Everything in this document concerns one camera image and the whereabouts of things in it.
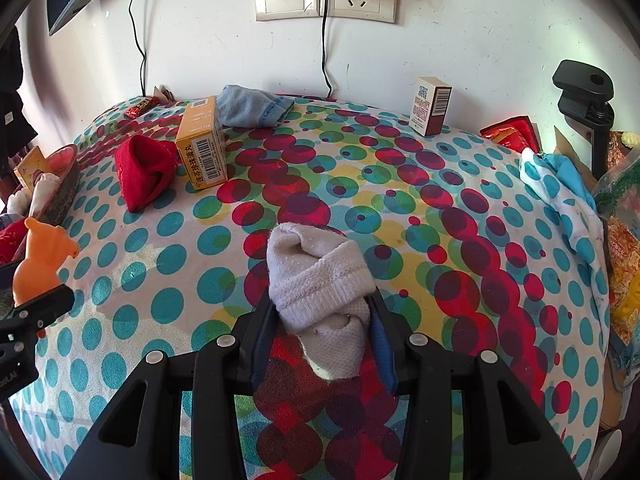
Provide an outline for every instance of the silver bolt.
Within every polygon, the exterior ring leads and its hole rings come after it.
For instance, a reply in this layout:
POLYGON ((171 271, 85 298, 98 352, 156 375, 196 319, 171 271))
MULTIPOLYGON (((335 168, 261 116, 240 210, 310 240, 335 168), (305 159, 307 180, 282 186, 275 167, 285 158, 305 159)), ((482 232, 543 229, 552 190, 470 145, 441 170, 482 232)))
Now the silver bolt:
POLYGON ((492 350, 482 350, 482 352, 480 352, 480 358, 485 363, 489 363, 491 365, 498 362, 498 354, 492 350))
POLYGON ((218 346, 222 346, 222 348, 231 346, 235 342, 236 342, 236 338, 233 337, 231 334, 221 335, 218 339, 216 339, 216 343, 218 344, 218 346))
POLYGON ((425 346, 429 342, 429 338, 420 332, 414 332, 409 336, 409 343, 414 346, 425 346))
POLYGON ((149 363, 150 365, 154 365, 154 364, 159 363, 160 361, 162 361, 163 358, 164 358, 164 354, 162 354, 161 351, 152 350, 151 352, 149 352, 146 355, 145 361, 147 363, 149 363))

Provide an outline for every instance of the polka dot cloth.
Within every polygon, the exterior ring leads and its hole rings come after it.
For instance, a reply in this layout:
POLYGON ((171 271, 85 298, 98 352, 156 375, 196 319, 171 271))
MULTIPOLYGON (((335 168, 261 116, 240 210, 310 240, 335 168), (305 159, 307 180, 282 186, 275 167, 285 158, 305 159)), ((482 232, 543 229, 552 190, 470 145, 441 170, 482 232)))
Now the polka dot cloth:
MULTIPOLYGON (((127 121, 135 102, 75 140, 82 174, 63 225, 86 242, 59 274, 76 300, 38 342, 40 378, 11 399, 52 478, 143 355, 198 350, 257 304, 269 231, 286 221, 356 240, 389 309, 414 330, 458 352, 495 349, 585 472, 602 404, 600 325, 584 261, 519 180, 517 153, 449 128, 421 138, 407 117, 364 105, 297 98, 274 130, 226 129, 228 182, 195 192, 179 166, 171 187, 131 214, 113 152, 133 134, 175 138, 186 104, 127 121)), ((359 377, 328 384, 281 333, 260 390, 236 406, 251 479, 393 475, 407 405, 386 394, 369 348, 359 377)), ((182 408, 189 477, 191 394, 182 408)), ((458 416, 454 426, 460 478, 458 416)))

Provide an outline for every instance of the orange plastic figure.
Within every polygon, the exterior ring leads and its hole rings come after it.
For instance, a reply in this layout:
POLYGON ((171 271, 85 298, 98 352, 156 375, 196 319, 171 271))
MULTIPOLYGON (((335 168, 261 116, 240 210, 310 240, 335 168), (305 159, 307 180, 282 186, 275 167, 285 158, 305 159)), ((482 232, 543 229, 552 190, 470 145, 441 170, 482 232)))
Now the orange plastic figure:
POLYGON ((14 273, 14 303, 22 305, 61 285, 58 269, 68 256, 76 257, 80 246, 71 240, 64 228, 27 218, 27 250, 23 262, 14 273))

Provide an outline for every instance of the cardboard box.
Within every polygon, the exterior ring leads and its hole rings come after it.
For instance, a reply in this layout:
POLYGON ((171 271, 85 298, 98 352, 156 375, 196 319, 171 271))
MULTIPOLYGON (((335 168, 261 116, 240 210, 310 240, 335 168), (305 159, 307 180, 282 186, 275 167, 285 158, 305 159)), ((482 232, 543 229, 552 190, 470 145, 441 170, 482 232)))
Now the cardboard box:
POLYGON ((449 107, 451 85, 436 77, 419 77, 409 125, 422 136, 439 134, 449 107))
POLYGON ((16 166, 14 173, 18 177, 22 187, 33 194, 38 177, 43 173, 51 173, 51 168, 49 167, 47 159, 40 151, 40 147, 34 146, 16 166))
POLYGON ((175 137, 193 189, 226 182, 225 141, 216 116, 216 98, 189 103, 175 137))

